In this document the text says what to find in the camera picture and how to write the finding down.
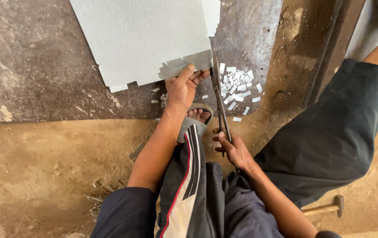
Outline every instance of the sandal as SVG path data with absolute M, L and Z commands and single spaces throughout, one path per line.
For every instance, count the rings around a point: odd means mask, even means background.
M 186 116 L 185 119 L 183 119 L 182 126 L 180 127 L 179 136 L 177 137 L 177 142 L 179 143 L 185 143 L 184 135 L 188 128 L 192 125 L 196 125 L 196 127 L 198 128 L 198 135 L 202 137 L 205 134 L 205 131 L 207 130 L 207 125 L 211 122 L 211 119 L 213 118 L 214 111 L 209 106 L 203 103 L 192 103 L 188 111 L 194 109 L 202 109 L 204 111 L 207 111 L 211 114 L 211 116 L 208 117 L 205 123 L 202 123 L 198 120 Z

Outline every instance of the dirt floor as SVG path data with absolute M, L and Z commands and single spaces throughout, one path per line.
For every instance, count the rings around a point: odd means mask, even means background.
M 252 154 L 302 112 L 334 2 L 284 0 L 260 108 L 241 123 L 229 124 Z M 117 180 L 126 184 L 133 166 L 128 156 L 146 143 L 156 124 L 155 120 L 0 124 L 0 220 L 8 237 L 90 235 L 92 203 L 82 195 L 101 191 L 93 186 L 98 179 L 105 186 L 116 186 Z M 216 126 L 215 119 L 210 129 Z M 212 137 L 208 132 L 202 139 L 207 159 L 220 162 L 224 174 L 233 171 L 213 151 Z M 310 217 L 318 229 L 340 234 L 378 231 L 378 135 L 375 144 L 366 176 L 309 206 L 330 204 L 337 194 L 346 198 L 343 218 L 335 213 Z

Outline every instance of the wooden handle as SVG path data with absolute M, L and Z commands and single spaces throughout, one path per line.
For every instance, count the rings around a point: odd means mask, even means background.
M 321 207 L 321 208 L 312 208 L 312 209 L 308 209 L 302 212 L 304 213 L 305 216 L 311 216 L 314 214 L 321 214 L 321 213 L 332 212 L 336 210 L 339 210 L 339 206 L 330 205 L 330 206 Z

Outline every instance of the hand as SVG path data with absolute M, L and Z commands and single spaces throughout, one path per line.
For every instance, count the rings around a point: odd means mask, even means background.
M 168 92 L 167 107 L 178 105 L 187 112 L 195 98 L 196 86 L 210 75 L 209 69 L 194 72 L 195 65 L 189 64 L 178 78 L 165 80 Z
M 213 141 L 219 141 L 222 147 L 215 148 L 218 152 L 225 152 L 228 160 L 238 169 L 246 172 L 247 169 L 251 168 L 251 164 L 255 163 L 251 154 L 246 148 L 245 143 L 243 142 L 240 136 L 230 132 L 232 137 L 232 143 L 227 140 L 227 136 L 224 132 L 220 132 L 220 129 L 214 129 L 213 133 L 218 136 L 213 138 Z

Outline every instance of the red stripe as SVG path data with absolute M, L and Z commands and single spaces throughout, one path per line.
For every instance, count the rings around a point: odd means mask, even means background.
M 174 203 L 176 203 L 177 195 L 179 195 L 179 191 L 180 191 L 180 189 L 181 189 L 183 183 L 185 182 L 186 177 L 188 176 L 188 173 L 189 173 L 190 154 L 191 154 L 191 153 L 190 153 L 190 148 L 189 148 L 189 140 L 188 140 L 186 134 L 185 134 L 185 140 L 186 140 L 186 144 L 188 145 L 188 152 L 189 152 L 189 153 L 188 153 L 188 169 L 186 170 L 185 178 L 183 179 L 182 183 L 180 184 L 179 189 L 177 190 L 176 196 L 174 197 L 174 201 L 173 201 L 173 203 L 171 204 L 170 210 L 168 210 L 168 213 L 167 213 L 167 223 L 165 224 L 164 229 L 163 229 L 163 231 L 161 232 L 160 238 L 163 237 L 164 232 L 165 232 L 165 229 L 167 229 L 167 227 L 168 227 L 168 222 L 169 222 L 169 218 L 170 218 L 171 210 L 173 209 Z

